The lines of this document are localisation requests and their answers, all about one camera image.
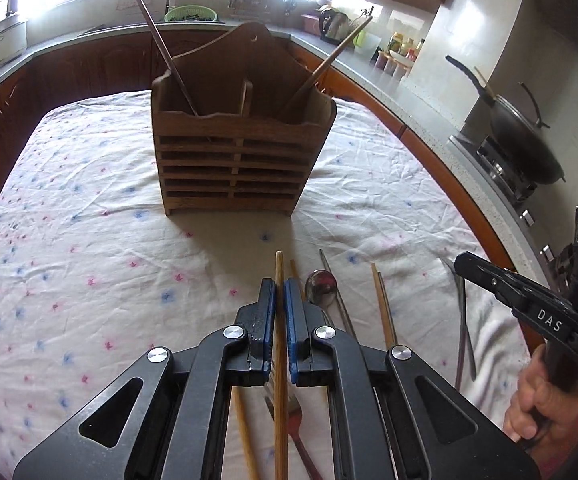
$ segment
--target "wok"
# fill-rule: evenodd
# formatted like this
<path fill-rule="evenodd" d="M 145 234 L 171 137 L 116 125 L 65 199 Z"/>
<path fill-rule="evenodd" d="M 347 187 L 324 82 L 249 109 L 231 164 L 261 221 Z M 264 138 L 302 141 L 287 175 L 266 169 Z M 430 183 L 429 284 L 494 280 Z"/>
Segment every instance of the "wok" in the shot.
<path fill-rule="evenodd" d="M 564 171 L 554 154 L 540 138 L 543 123 L 538 104 L 524 83 L 520 83 L 534 104 L 538 119 L 531 122 L 514 105 L 501 95 L 492 96 L 480 86 L 478 78 L 460 61 L 445 56 L 452 65 L 460 69 L 474 84 L 482 100 L 492 109 L 491 124 L 493 137 L 500 147 L 511 157 L 514 165 L 530 180 L 537 184 L 553 184 L 558 179 L 564 181 Z"/>

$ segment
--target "finger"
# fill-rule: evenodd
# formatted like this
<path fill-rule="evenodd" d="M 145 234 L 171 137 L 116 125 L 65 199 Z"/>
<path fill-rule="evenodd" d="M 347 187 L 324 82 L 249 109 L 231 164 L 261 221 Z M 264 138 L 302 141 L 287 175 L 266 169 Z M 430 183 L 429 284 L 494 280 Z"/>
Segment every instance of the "finger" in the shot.
<path fill-rule="evenodd" d="M 523 381 L 518 385 L 516 395 L 518 397 L 518 409 L 522 412 L 528 413 L 534 406 L 534 395 L 536 390 L 527 381 Z"/>
<path fill-rule="evenodd" d="M 511 427 L 511 421 L 509 420 L 509 410 L 505 412 L 505 420 L 502 423 L 502 431 L 514 442 L 518 442 L 520 440 L 520 435 L 514 431 L 514 428 Z"/>
<path fill-rule="evenodd" d="M 556 424 L 569 425 L 578 417 L 578 395 L 566 394 L 542 378 L 537 378 L 534 404 Z"/>
<path fill-rule="evenodd" d="M 525 369 L 525 379 L 531 382 L 536 376 L 541 376 L 545 381 L 549 380 L 549 373 L 547 373 L 547 366 L 544 363 L 544 352 L 546 346 L 540 345 L 531 357 L 529 365 Z"/>
<path fill-rule="evenodd" d="M 538 425 L 531 415 L 513 406 L 509 408 L 507 412 L 509 415 L 509 424 L 511 424 L 511 429 L 515 433 L 523 438 L 532 438 L 536 434 Z"/>

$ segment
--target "hand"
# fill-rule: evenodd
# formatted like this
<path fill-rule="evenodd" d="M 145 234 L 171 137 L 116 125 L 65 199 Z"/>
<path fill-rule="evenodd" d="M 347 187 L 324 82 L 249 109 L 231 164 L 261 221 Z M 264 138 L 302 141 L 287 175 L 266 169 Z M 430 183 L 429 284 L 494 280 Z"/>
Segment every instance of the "hand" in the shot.
<path fill-rule="evenodd" d="M 540 440 L 531 451 L 539 466 L 566 454 L 578 439 L 578 382 L 569 393 L 551 384 L 543 361 L 544 349 L 544 344 L 539 346 L 521 372 L 518 390 L 511 397 L 503 423 L 505 434 L 517 442 L 536 436 L 538 425 L 529 415 L 533 407 L 551 420 L 538 435 Z"/>

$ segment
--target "tablecloth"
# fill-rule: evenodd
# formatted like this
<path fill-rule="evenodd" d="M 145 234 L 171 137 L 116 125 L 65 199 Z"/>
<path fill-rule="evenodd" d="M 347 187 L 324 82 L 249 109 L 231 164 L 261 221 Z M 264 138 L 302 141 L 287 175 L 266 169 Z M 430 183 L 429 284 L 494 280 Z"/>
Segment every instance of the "tablecloth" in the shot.
<path fill-rule="evenodd" d="M 418 160 L 365 107 L 338 116 L 289 218 L 272 212 L 167 217 L 154 156 L 149 92 L 66 105 L 38 125 L 0 195 L 0 471 L 16 463 L 152 346 L 197 345 L 256 300 L 274 253 L 301 278 L 338 278 L 362 344 L 384 348 L 370 263 L 383 273 L 399 340 L 453 383 L 456 285 L 441 256 L 484 255 Z M 478 376 L 462 393 L 496 424 L 528 358 L 517 322 L 468 285 Z M 330 310 L 337 326 L 341 320 Z M 333 478 L 329 417 L 318 389 L 299 389 L 301 435 Z M 273 427 L 257 388 L 245 392 L 264 478 Z M 226 478 L 247 478 L 229 416 Z M 306 479 L 290 445 L 290 476 Z"/>

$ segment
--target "pot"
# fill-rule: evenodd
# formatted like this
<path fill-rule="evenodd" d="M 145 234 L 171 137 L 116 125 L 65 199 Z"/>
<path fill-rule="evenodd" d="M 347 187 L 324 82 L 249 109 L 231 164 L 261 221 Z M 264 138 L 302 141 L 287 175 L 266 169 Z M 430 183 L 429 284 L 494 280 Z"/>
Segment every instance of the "pot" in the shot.
<path fill-rule="evenodd" d="M 549 147 L 540 138 L 541 128 L 549 128 L 543 123 L 538 103 L 524 83 L 536 110 L 537 119 L 529 120 L 514 105 L 501 95 L 493 96 L 480 86 L 478 78 L 464 64 L 451 56 L 445 56 L 452 65 L 460 69 L 474 84 L 482 100 L 492 109 L 492 134 L 500 147 L 511 157 L 514 165 L 530 180 L 537 184 L 553 184 L 560 178 L 564 181 L 564 171 Z"/>
<path fill-rule="evenodd" d="M 26 20 L 19 14 L 0 22 L 0 66 L 20 56 L 26 50 Z"/>

